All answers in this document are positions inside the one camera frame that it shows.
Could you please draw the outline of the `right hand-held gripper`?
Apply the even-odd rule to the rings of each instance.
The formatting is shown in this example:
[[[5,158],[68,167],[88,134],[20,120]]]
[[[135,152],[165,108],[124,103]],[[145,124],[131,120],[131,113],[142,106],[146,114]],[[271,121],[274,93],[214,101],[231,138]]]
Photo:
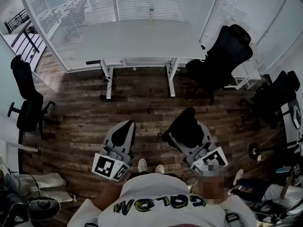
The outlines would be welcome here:
[[[177,148],[186,156],[185,162],[196,175],[218,175],[221,170],[228,166],[227,158],[222,147],[217,147],[212,142],[209,129],[201,122],[198,122],[198,124],[202,128],[204,138],[202,147],[199,147],[194,153],[190,154],[190,148],[177,141],[170,132],[169,142],[171,146]]]

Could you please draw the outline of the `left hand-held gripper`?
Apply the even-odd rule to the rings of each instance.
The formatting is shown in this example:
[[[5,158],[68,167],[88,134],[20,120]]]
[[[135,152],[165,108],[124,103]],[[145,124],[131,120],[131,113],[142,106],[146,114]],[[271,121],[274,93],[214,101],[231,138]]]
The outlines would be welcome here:
[[[105,143],[95,154],[91,170],[92,173],[112,181],[122,180],[133,159],[131,147],[134,145],[135,122],[128,120],[122,127],[123,134],[120,132],[121,127],[122,124],[118,123],[106,133]]]

